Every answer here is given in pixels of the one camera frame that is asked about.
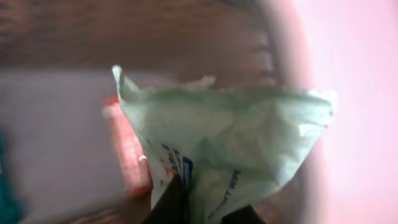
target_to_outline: light green plastic wrapper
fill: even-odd
[[[172,179],[189,190],[190,223],[266,198],[296,173],[334,112],[330,92],[203,85],[140,90],[113,67],[121,108],[150,166],[152,207]]]

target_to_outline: red packet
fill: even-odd
[[[105,100],[104,114],[110,120],[111,132],[129,194],[148,194],[152,182],[142,146],[119,105],[117,96]]]

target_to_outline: gray surface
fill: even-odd
[[[151,74],[138,84],[170,83]],[[31,224],[76,215],[124,195],[103,99],[110,70],[2,71],[0,127],[10,139],[12,188]]]

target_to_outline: teal object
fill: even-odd
[[[190,223],[220,223],[281,189],[331,123],[336,94],[275,86],[210,90],[209,79],[139,87],[113,67],[119,101],[145,152],[153,207],[171,181],[189,192]]]
[[[8,189],[4,151],[5,138],[0,134],[0,224],[16,224],[19,221],[21,210]]]

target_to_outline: pink wall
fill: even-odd
[[[398,3],[272,4],[294,39],[301,85],[339,93],[335,121],[311,155],[316,223],[398,223]]]

